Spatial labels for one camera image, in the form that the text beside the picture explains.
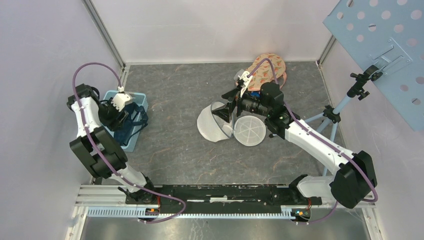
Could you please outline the dark blue lace bra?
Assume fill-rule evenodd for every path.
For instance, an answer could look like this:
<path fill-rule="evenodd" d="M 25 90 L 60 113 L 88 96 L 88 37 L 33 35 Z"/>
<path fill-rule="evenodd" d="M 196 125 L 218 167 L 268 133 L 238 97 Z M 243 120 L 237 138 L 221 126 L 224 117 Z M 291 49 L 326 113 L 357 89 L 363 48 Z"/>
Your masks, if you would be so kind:
<path fill-rule="evenodd" d="M 124 110 L 128 112 L 128 117 L 123 128 L 114 131 L 113 137 L 120 146 L 126 147 L 131 138 L 148 125 L 149 117 L 145 108 L 135 102 L 125 106 Z"/>

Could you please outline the white mesh laundry bag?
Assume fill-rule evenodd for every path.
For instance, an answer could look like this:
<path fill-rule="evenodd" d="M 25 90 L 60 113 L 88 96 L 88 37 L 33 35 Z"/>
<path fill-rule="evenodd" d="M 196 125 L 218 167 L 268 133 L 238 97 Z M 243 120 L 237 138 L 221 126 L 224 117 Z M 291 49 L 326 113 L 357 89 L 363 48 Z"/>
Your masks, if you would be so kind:
<path fill-rule="evenodd" d="M 235 118 L 232 114 L 230 122 L 226 122 L 212 113 L 224 105 L 220 101 L 214 101 L 200 112 L 196 120 L 197 129 L 206 140 L 216 143 L 234 137 L 242 145 L 253 147 L 265 139 L 266 125 L 256 116 Z"/>

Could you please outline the floral peach laundry bag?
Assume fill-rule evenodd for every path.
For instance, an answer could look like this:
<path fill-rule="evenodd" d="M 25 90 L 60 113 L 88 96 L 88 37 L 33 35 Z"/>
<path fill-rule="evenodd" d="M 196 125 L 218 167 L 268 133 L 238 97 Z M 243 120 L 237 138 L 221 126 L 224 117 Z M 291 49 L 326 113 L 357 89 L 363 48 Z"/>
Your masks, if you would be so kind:
<path fill-rule="evenodd" d="M 238 85 L 237 80 L 239 79 L 239 75 L 242 74 L 244 71 L 253 73 L 252 80 L 247 88 L 247 90 L 250 92 L 260 91 L 261 86 L 265 83 L 276 83 L 274 75 L 272 73 L 271 65 L 267 60 L 264 59 L 269 59 L 271 61 L 274 68 L 275 76 L 277 77 L 279 88 L 281 89 L 287 81 L 286 63 L 279 55 L 274 53 L 263 53 L 259 55 L 250 67 L 245 70 L 243 69 L 239 71 L 234 76 L 235 85 Z"/>

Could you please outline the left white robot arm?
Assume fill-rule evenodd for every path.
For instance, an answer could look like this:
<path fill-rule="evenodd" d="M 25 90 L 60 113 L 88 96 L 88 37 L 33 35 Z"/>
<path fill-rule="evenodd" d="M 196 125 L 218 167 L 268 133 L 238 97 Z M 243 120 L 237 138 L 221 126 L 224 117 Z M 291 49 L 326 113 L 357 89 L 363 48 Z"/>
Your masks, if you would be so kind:
<path fill-rule="evenodd" d="M 67 106 L 76 116 L 77 136 L 69 146 L 94 178 L 124 185 L 118 190 L 128 203 L 151 204 L 157 190 L 147 176 L 128 164 L 125 153 L 133 137 L 148 125 L 146 111 L 124 92 L 103 100 L 99 96 L 99 91 L 87 84 L 74 88 Z"/>

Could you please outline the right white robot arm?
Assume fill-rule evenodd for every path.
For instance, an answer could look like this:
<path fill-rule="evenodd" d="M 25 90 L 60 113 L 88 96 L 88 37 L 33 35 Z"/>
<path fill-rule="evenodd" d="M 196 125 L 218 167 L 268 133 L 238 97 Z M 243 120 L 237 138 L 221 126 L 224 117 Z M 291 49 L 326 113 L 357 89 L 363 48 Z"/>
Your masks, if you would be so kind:
<path fill-rule="evenodd" d="M 329 176 L 301 176 L 292 182 L 289 199 L 302 204 L 308 198 L 332 198 L 342 206 L 353 209 L 360 202 L 375 203 L 377 178 L 372 157 L 365 151 L 346 149 L 307 125 L 292 112 L 276 83 L 261 86 L 259 97 L 244 93 L 241 87 L 222 95 L 227 103 L 212 110 L 212 114 L 230 123 L 233 111 L 264 116 L 266 128 L 282 139 L 302 148 L 330 172 Z"/>

